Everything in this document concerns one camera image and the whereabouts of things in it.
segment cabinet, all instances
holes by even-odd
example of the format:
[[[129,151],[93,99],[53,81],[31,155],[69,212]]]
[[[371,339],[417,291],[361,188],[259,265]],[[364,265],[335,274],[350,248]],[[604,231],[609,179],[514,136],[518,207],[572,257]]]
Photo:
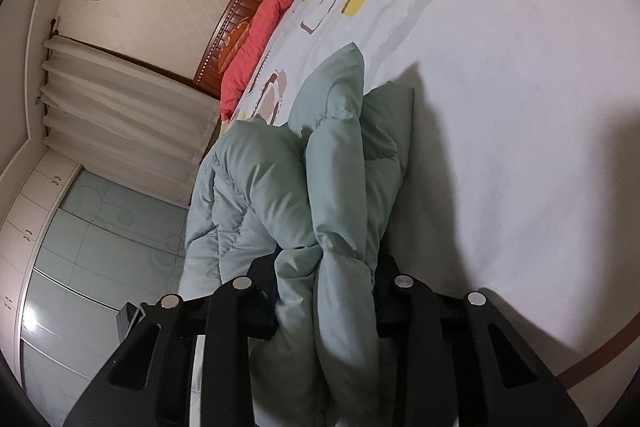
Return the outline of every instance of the cabinet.
[[[14,369],[15,317],[20,301],[23,274],[0,258],[0,349]]]
[[[27,237],[36,238],[49,214],[44,208],[29,200],[22,193],[15,198],[6,220]]]
[[[24,273],[29,264],[35,239],[5,221],[0,229],[0,257],[18,271]]]
[[[20,319],[35,256],[79,168],[70,159],[47,151],[0,227],[0,349],[18,381]]]
[[[78,164],[76,162],[51,150],[47,151],[40,163],[36,165],[37,172],[61,184],[65,184],[77,168]]]
[[[45,210],[51,210],[62,187],[62,182],[52,180],[38,171],[33,171],[20,193]]]

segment orange pillow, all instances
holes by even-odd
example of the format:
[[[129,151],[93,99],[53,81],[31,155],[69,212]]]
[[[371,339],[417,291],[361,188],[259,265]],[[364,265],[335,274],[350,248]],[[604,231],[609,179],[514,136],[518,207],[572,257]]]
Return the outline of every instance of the orange pillow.
[[[249,17],[242,19],[238,26],[231,30],[231,33],[226,37],[225,43],[220,49],[220,56],[218,57],[218,73],[223,73],[226,68],[229,67],[231,61],[234,59],[240,46],[244,44],[244,41],[249,36],[249,27],[251,21]]]

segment brown line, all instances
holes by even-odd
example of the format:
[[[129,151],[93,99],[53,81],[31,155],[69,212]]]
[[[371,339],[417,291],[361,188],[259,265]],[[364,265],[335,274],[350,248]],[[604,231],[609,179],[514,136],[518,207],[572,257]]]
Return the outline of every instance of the brown line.
[[[574,363],[558,375],[558,380],[567,388],[586,380],[633,344],[640,337],[640,312],[629,321],[612,339],[593,351],[590,355]]]
[[[304,22],[304,21],[302,21],[302,22],[300,23],[300,27],[301,27],[305,32],[307,32],[309,35],[313,35],[314,31],[316,31],[316,30],[318,29],[318,27],[316,26],[316,30],[312,30],[309,26],[307,26],[307,25],[305,24],[305,22]]]

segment light green comforter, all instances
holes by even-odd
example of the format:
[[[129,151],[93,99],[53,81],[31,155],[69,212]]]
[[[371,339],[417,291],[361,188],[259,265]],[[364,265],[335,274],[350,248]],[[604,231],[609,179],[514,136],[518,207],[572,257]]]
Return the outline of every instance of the light green comforter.
[[[283,249],[279,327],[250,356],[260,427],[378,421],[373,274],[406,169],[413,93],[386,84],[363,97],[363,87],[364,61],[349,44],[308,77],[289,123],[237,121],[198,174],[184,298]]]

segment red pillow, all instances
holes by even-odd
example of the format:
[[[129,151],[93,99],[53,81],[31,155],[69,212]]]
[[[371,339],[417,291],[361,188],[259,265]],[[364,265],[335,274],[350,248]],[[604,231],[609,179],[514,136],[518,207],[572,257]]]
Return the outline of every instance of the red pillow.
[[[251,20],[249,35],[233,58],[220,86],[220,117],[230,120],[246,85],[267,47],[284,12],[294,0],[263,0]]]

